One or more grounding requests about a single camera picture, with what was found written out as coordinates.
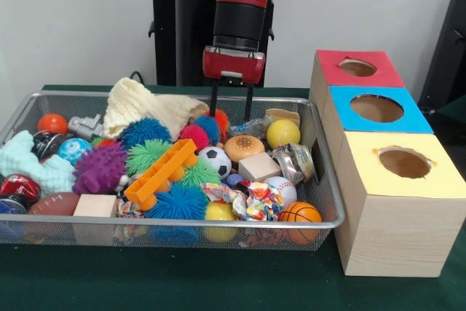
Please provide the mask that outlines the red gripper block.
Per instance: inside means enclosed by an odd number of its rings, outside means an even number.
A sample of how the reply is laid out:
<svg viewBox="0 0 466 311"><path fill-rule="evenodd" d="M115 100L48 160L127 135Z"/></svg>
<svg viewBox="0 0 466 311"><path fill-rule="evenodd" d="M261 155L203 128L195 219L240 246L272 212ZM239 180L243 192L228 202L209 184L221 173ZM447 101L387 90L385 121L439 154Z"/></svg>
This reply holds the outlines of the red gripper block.
<svg viewBox="0 0 466 311"><path fill-rule="evenodd" d="M250 120L253 102L254 84L261 80L266 63L266 56L262 52L225 49L206 46L202 54L203 73L207 78L214 79L210 93L209 116L216 115L219 79L224 77L241 79L247 84L244 121Z"/></svg>

